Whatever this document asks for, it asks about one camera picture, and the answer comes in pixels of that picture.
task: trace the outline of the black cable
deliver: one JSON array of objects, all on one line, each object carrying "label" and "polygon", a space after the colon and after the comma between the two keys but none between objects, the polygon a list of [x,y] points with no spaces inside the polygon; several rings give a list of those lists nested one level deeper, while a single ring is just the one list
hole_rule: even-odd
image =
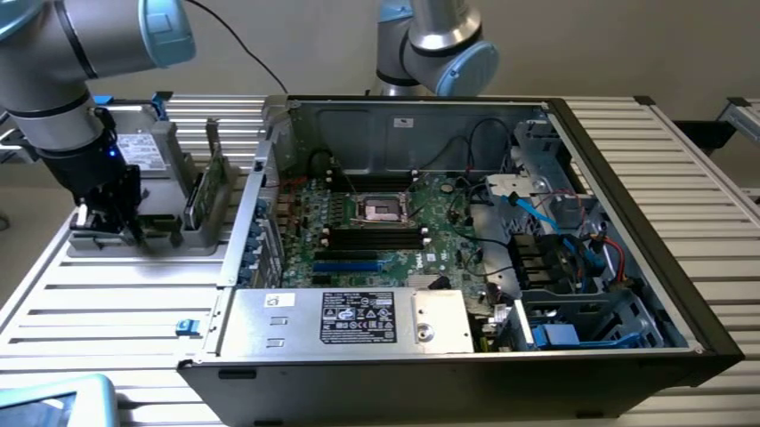
[{"label": "black cable", "polygon": [[309,159],[306,160],[306,176],[309,178],[314,178],[314,174],[311,173],[311,168],[314,167],[313,163],[314,163],[314,158],[317,157],[318,154],[327,154],[330,156],[330,158],[333,158],[333,151],[330,149],[313,149],[311,153],[309,153]]},{"label": "black cable", "polygon": [[230,34],[233,34],[233,37],[235,37],[235,40],[238,41],[238,44],[242,47],[242,50],[246,51],[246,53],[249,53],[249,56],[259,63],[259,65],[266,70],[266,72],[270,73],[270,76],[273,76],[273,79],[277,81],[277,84],[283,89],[283,92],[289,93],[287,88],[285,87],[283,81],[274,74],[274,72],[270,70],[270,68],[263,63],[263,61],[259,59],[259,57],[251,52],[251,49],[249,49],[249,46],[246,46],[246,44],[243,43],[241,36],[238,36],[238,33],[235,32],[235,30],[233,29],[233,27],[230,26],[227,21],[225,19],[222,19],[222,17],[203,3],[201,3],[199,0],[186,0],[186,2],[195,5],[199,9],[203,10],[203,12],[206,12],[209,15],[211,15],[214,17],[214,19],[219,22],[219,24],[222,24],[222,26],[227,29],[227,31],[230,31]]},{"label": "black cable", "polygon": [[438,154],[436,154],[436,156],[430,159],[430,161],[428,163],[425,163],[422,166],[420,166],[417,169],[421,171],[422,169],[425,169],[428,166],[430,166],[436,160],[438,160],[438,158],[444,155],[444,153],[446,152],[446,150],[449,149],[449,147],[452,147],[452,144],[454,143],[456,140],[464,140],[465,144],[468,144],[469,146],[469,142],[466,140],[466,138],[462,135],[457,135],[454,136],[448,142],[446,145],[444,145],[444,148],[441,149],[441,151],[438,151]]},{"label": "black cable", "polygon": [[[468,192],[468,194],[472,194],[470,191],[472,191],[473,189],[476,189],[476,188],[478,188],[478,187],[482,187],[482,186],[486,186],[486,185],[488,185],[488,184],[486,184],[485,182],[482,182],[482,183],[480,183],[480,184],[476,184],[476,185],[472,186],[470,188],[464,188],[461,191],[458,191],[457,194],[456,194],[454,199],[452,200],[452,205],[449,205],[449,210],[448,210],[446,212],[450,212],[450,211],[452,211],[452,209],[454,208],[456,200],[458,199],[458,197],[460,197],[465,192]],[[461,238],[465,238],[465,239],[468,239],[468,240],[472,241],[472,242],[493,243],[493,244],[496,244],[496,245],[502,246],[506,250],[509,250],[508,244],[504,243],[502,241],[494,240],[493,238],[477,238],[476,236],[468,236],[465,233],[462,233],[460,230],[456,229],[456,226],[454,226],[453,223],[449,222],[449,225],[450,225],[450,227],[452,227],[452,230],[453,230],[454,233],[457,234],[457,236],[460,236]],[[470,257],[466,259],[466,262],[465,262],[465,270],[466,270],[466,272],[468,272],[469,274],[472,274],[473,276],[476,276],[476,277],[478,277],[478,278],[486,278],[488,276],[492,276],[492,275],[494,275],[494,274],[497,274],[497,273],[500,273],[500,272],[502,272],[502,271],[514,269],[514,266],[509,265],[508,267],[505,267],[505,268],[502,268],[502,269],[498,269],[498,270],[496,270],[496,271],[490,271],[489,273],[476,273],[476,272],[473,272],[473,271],[468,268],[468,264],[469,264],[470,258],[473,258],[473,255],[470,255]]]},{"label": "black cable", "polygon": [[509,265],[508,267],[505,267],[505,268],[502,268],[502,269],[498,269],[498,270],[496,270],[496,271],[490,271],[489,273],[476,273],[476,272],[472,271],[470,268],[469,268],[469,263],[470,263],[470,260],[473,259],[474,256],[476,256],[474,254],[472,254],[472,255],[469,256],[469,258],[465,260],[465,265],[464,265],[462,267],[465,267],[465,271],[466,271],[472,276],[476,276],[477,278],[486,278],[488,276],[493,276],[494,274],[498,274],[498,273],[501,273],[502,271],[514,269],[514,266]]},{"label": "black cable", "polygon": [[468,153],[468,163],[472,166],[473,169],[476,169],[476,156],[473,154],[473,144],[474,144],[474,138],[476,138],[476,132],[477,132],[477,128],[485,124],[485,123],[498,123],[501,125],[501,127],[504,128],[504,131],[508,133],[506,136],[506,144],[505,144],[505,151],[506,151],[506,156],[509,159],[509,162],[512,163],[512,131],[509,130],[509,126],[506,123],[504,123],[504,121],[496,117],[486,117],[484,118],[480,122],[476,123],[476,126],[473,127],[473,130],[470,131],[470,137],[469,137],[469,153]]}]

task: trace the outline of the blue tab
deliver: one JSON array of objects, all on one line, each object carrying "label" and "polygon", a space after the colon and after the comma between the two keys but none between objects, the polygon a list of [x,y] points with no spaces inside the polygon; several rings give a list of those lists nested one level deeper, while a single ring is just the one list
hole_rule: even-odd
[{"label": "blue tab", "polygon": [[114,102],[114,97],[111,95],[92,95],[92,99],[98,105],[108,105]]},{"label": "blue tab", "polygon": [[176,329],[175,329],[176,336],[201,335],[201,332],[198,331],[199,326],[201,326],[199,320],[194,320],[191,318],[179,320],[179,322],[176,322]]}]

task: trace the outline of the metal bracket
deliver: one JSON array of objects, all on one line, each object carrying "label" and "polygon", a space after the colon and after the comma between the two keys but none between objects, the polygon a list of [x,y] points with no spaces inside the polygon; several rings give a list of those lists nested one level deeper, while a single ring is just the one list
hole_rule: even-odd
[{"label": "metal bracket", "polygon": [[747,107],[729,104],[719,120],[728,122],[747,138],[760,144],[760,117]]}]

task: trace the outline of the gray floor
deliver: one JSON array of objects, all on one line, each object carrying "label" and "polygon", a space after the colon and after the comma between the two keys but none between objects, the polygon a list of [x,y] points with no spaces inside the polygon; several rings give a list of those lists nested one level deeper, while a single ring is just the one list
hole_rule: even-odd
[{"label": "gray floor", "polygon": [[11,219],[11,228],[0,231],[0,305],[74,207],[71,195],[40,166],[0,166],[0,211]]}]

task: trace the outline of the blue latch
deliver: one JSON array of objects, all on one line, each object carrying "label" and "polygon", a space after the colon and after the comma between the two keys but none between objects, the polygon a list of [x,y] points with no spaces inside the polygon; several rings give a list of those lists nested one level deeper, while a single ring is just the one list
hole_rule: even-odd
[{"label": "blue latch", "polygon": [[191,318],[186,318],[176,322],[176,329],[175,333],[176,336],[198,336],[201,332],[198,328],[201,327],[201,320],[194,320]]}]

